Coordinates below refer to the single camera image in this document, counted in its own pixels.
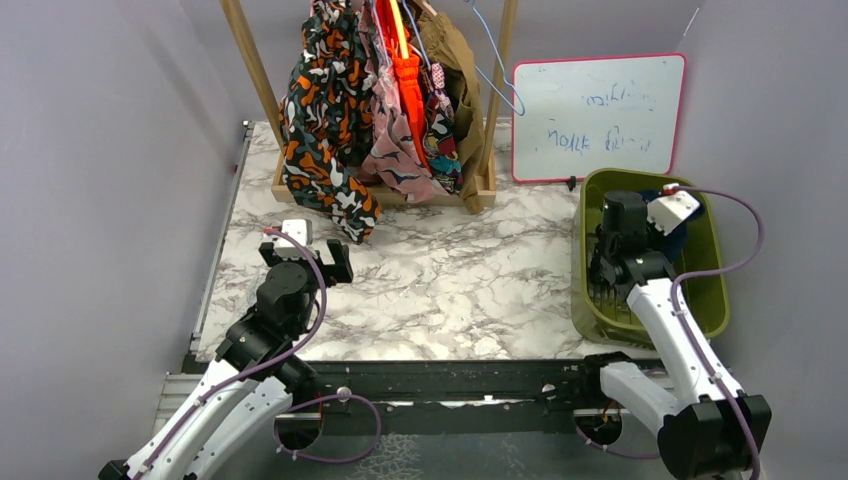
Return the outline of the wooden clothes rack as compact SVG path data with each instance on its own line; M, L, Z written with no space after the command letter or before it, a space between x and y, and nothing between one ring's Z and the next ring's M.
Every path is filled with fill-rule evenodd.
M511 50L518 5L519 2L516 0L506 0L503 2L499 36L496 40L498 42L498 46L504 48L504 62L507 75L508 69L506 67L506 62L509 59L509 53ZM278 118L279 99L276 97L269 81L241 2L238 0L221 0L220 6L244 61L253 87L261 103L263 112L268 119L270 130L274 134L278 147L278 161L270 186L271 193L278 202L292 203L294 201L294 197L289 192L282 179L284 163L283 149L285 142L282 138ZM483 203L483 209L490 208L494 205L497 194L494 135L496 125L498 123L497 117L499 109L500 106L495 105L495 96L490 91L484 131L483 153L485 164L481 168L480 174L476 177L479 195Z

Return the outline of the colourful patterned shorts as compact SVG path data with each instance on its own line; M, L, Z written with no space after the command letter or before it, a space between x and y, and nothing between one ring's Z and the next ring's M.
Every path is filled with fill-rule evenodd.
M439 63L423 67L421 85L426 94L423 148L427 165L433 178L448 194L458 195L464 178L454 138L455 113Z

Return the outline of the pink framed whiteboard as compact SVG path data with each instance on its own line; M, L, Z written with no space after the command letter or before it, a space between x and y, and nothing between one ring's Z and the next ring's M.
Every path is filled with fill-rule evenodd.
M512 117L518 183L604 168L666 174L674 163L687 59L678 52L521 62Z

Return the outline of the tan khaki shorts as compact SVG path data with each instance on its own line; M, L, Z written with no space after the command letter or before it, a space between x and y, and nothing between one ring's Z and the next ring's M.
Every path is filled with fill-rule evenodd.
M416 20L420 39L429 59L442 65L455 111L454 137L465 177L460 198L469 213L478 214L483 210L476 177L485 164L484 116L474 55L447 13L437 12L423 1L414 4L420 9Z

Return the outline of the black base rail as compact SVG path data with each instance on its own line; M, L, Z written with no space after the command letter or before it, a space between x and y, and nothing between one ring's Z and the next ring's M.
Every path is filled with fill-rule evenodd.
M625 409L602 396L581 360L317 361L296 387L271 386L250 401L255 413L289 397L278 413L285 433L365 436L513 432L573 434L612 443ZM380 415L374 417L365 398Z

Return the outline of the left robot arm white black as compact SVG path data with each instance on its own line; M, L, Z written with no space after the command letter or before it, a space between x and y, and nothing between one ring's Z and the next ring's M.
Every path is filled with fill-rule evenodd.
M327 289L353 279L348 246L327 247L329 264L290 236L267 233L259 251L269 270L197 385L142 448L109 461L98 478L207 479L263 423L310 405L317 374L295 353L323 321Z

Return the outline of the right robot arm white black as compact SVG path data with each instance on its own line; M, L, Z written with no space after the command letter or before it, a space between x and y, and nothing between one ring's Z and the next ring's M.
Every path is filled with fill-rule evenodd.
M763 473L760 451L772 418L761 395L746 392L709 345L682 294L683 282L725 269L678 274L658 248L700 208L697 188L665 185L654 198L604 194L589 267L592 284L624 301L645 328L673 388L656 384L627 356L603 355L577 380L579 398L617 402L655 437L658 456L676 479L731 471Z

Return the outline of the camouflage orange black garment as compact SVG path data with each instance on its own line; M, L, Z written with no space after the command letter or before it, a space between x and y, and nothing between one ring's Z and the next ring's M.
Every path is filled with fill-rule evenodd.
M282 179L294 201L364 242L381 209L356 170L373 146L374 75L348 1L313 1L279 109Z

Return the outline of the navy blue shorts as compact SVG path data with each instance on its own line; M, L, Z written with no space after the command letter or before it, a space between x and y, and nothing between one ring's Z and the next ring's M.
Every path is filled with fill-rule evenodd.
M643 193L654 190L642 190L639 191L639 194L643 198ZM647 233L650 236L649 245L652 249L662 253L670 263L674 263L677 258L681 255L683 247L685 245L687 239L687 227L686 223L675 230L670 236L664 236L662 233L656 231L649 223L647 226Z

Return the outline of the light blue wire hanger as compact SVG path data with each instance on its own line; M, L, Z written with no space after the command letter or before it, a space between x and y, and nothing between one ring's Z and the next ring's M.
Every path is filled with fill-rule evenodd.
M482 75L482 79L490 87L491 93L495 96L495 105L506 105L512 113L522 117L526 114L526 106L521 94L518 92L514 83L509 79L505 69L504 48L498 46L498 42L494 38L492 29L477 6L475 0L467 1L470 10L473 12L477 21L480 23L488 40L494 55L493 73L486 75L482 73L480 67L477 67L477 73Z

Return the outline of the olive green plastic basket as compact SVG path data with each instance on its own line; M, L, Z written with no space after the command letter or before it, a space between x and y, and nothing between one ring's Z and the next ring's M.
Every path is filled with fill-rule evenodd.
M579 206L573 216L571 254L571 316L576 330L585 338L605 343L651 349L652 341L640 321L630 312L614 289L598 287L587 278L595 250L596 229L601 222L604 194L613 190L636 191L654 198L666 184L689 186L690 181L669 175L624 169L600 169L587 175L580 189ZM702 194L695 198L701 212L686 223L684 234L676 231L670 251L678 274L714 270L723 266L711 207ZM725 280L721 276L696 278L681 284L686 304L707 338L726 328L730 314Z

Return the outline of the pink patterned garment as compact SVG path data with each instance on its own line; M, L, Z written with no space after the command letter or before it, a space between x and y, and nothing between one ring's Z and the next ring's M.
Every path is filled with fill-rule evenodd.
M366 71L374 77L371 99L373 143L362 163L362 170L379 177L383 184L408 203L431 200L443 190L424 167L416 151L374 1L363 3L359 35L368 55Z

